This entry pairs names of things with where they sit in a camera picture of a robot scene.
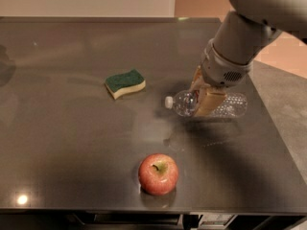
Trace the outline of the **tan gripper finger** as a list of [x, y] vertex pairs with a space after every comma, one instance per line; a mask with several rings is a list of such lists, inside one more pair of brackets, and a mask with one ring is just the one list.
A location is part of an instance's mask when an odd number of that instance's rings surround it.
[[198, 66], [191, 81], [190, 91], [198, 91], [202, 88], [202, 73], [201, 67]]
[[202, 87], [196, 105], [196, 116], [207, 116], [213, 112], [226, 98], [223, 88]]

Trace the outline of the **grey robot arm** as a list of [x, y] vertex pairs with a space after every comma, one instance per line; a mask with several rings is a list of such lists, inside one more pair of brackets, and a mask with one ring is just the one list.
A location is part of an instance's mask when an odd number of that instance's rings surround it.
[[307, 42], [307, 0], [229, 0], [232, 10], [201, 55], [190, 89], [199, 92], [195, 115], [210, 114], [237, 85], [259, 52], [282, 33]]

